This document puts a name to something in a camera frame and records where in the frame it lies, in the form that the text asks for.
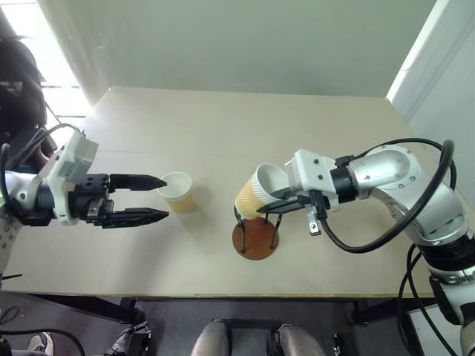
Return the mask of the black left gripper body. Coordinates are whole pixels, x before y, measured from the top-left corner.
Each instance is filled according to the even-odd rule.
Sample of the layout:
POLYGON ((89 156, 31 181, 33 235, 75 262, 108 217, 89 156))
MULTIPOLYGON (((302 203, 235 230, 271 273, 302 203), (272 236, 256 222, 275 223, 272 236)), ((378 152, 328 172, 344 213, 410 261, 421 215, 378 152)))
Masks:
POLYGON ((107 174, 87 174, 68 194, 71 216, 95 226, 103 226, 114 207, 113 200, 109 198, 109 188, 107 174))

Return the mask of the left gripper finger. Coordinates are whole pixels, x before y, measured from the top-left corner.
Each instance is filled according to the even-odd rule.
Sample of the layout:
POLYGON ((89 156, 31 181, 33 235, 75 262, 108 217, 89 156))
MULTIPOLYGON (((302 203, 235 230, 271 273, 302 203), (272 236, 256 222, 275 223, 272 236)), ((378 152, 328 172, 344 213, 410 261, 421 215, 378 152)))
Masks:
POLYGON ((130 228, 157 223, 169 215, 168 211, 153 208, 127 208, 123 211, 107 212, 101 219, 101 227, 130 228))
POLYGON ((150 191, 167 186, 167 182, 144 174, 111 174, 109 176, 110 193, 117 189, 128 189, 130 191, 150 191))

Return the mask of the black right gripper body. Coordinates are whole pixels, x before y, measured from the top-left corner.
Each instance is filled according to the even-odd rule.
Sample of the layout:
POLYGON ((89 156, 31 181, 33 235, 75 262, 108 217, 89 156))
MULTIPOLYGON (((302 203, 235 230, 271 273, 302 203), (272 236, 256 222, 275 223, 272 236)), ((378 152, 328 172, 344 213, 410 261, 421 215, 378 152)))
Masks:
POLYGON ((307 195, 298 195, 297 200, 316 220, 327 219, 327 198, 321 191, 309 190, 307 195))

